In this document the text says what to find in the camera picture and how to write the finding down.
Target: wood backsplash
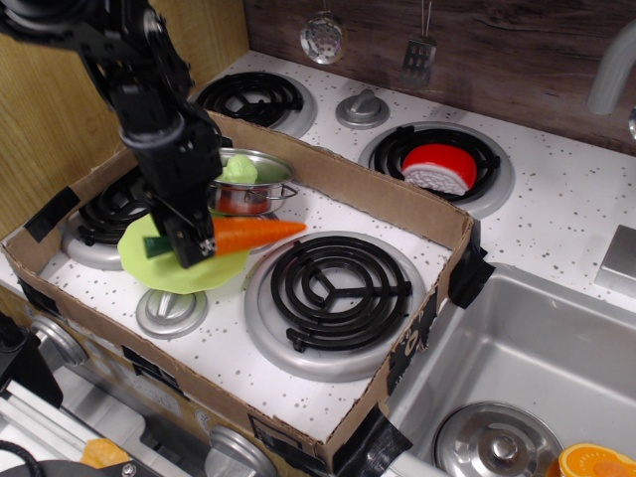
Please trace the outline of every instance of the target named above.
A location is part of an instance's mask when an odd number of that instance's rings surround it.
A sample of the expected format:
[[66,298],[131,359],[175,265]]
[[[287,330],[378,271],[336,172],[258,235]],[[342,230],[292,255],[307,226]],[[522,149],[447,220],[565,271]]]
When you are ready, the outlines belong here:
[[342,60],[317,65],[299,42],[321,0],[243,0],[252,50],[354,80],[636,155],[627,118],[636,74],[616,110],[589,112],[585,101],[612,38],[636,19],[636,2],[602,0],[444,0],[432,2],[437,42],[428,87],[399,81],[410,34],[421,30],[418,0],[332,0],[349,32]]

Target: cable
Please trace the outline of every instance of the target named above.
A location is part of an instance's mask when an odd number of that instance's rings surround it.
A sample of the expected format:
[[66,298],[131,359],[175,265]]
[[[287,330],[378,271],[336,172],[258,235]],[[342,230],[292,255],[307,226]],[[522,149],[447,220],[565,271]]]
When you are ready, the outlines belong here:
[[31,477],[45,477],[44,470],[38,463],[38,461],[31,455],[26,449],[20,447],[18,444],[8,442],[6,440],[0,440],[0,450],[6,450],[12,452],[25,461]]

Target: spatula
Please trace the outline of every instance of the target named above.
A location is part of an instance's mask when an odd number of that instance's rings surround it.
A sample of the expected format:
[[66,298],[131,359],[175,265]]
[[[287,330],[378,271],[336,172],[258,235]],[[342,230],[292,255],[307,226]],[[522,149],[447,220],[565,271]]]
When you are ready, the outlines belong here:
[[431,7],[432,1],[428,2],[428,14],[424,21],[424,0],[421,0],[421,34],[410,36],[399,75],[401,82],[405,84],[427,86],[430,82],[437,50],[435,40],[428,37]]

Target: red and white toy food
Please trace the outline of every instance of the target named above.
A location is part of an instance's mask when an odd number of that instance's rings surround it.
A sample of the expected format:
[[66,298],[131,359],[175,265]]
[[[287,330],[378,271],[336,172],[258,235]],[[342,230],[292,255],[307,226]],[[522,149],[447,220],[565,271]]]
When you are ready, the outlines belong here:
[[417,146],[404,158],[404,180],[424,189],[463,196],[477,180],[477,165],[463,149],[446,144]]

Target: toy carrot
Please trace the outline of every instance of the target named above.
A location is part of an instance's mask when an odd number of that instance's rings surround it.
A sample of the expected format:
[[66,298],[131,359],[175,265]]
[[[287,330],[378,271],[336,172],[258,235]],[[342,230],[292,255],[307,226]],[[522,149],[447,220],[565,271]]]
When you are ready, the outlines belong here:
[[[233,217],[213,219],[217,251],[215,255],[225,255],[241,250],[249,250],[286,239],[304,231],[307,226],[299,222],[284,222],[270,219]],[[167,237],[144,238],[146,256],[172,251]]]

